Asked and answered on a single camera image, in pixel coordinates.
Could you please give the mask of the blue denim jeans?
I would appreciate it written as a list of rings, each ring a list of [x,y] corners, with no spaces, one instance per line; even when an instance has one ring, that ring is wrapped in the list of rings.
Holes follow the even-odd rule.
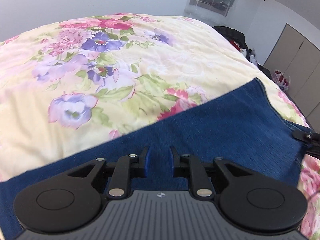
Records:
[[[306,151],[306,146],[292,137],[297,129],[309,131],[284,120],[268,101],[261,81],[254,79],[212,101],[1,183],[2,233],[5,239],[14,239],[22,232],[13,203],[29,185],[96,158],[117,161],[126,154],[142,152],[145,146],[150,148],[147,177],[133,181],[135,190],[187,188],[185,179],[171,175],[171,146],[206,162],[223,157],[296,186]]]

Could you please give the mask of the red white plastic bag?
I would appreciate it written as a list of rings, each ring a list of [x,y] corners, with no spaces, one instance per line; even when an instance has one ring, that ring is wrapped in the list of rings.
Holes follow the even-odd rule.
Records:
[[[279,70],[275,70],[274,72],[272,72],[271,76],[273,82],[275,82],[283,92],[287,92],[289,90],[291,81],[290,77],[285,77],[284,73]]]

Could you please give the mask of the beige cabinet with doors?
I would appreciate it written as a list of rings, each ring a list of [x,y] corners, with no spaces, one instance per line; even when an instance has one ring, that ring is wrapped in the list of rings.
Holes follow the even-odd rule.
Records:
[[[285,25],[264,67],[289,78],[287,93],[305,116],[319,105],[313,88],[319,74],[319,49],[291,25]]]

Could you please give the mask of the floral yellow bed quilt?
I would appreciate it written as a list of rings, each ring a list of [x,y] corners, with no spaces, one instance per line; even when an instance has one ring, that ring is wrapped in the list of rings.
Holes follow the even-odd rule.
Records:
[[[282,118],[297,106],[209,25],[115,14],[52,23],[1,43],[1,185],[259,78]]]

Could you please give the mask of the dark clothes pile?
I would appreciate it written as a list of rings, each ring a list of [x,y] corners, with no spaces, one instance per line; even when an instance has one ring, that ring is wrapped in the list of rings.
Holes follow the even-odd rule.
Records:
[[[226,26],[214,26],[220,35],[222,35],[232,46],[234,46],[244,57],[262,71],[269,79],[272,79],[271,72],[260,65],[255,58],[254,49],[249,49],[243,33]]]

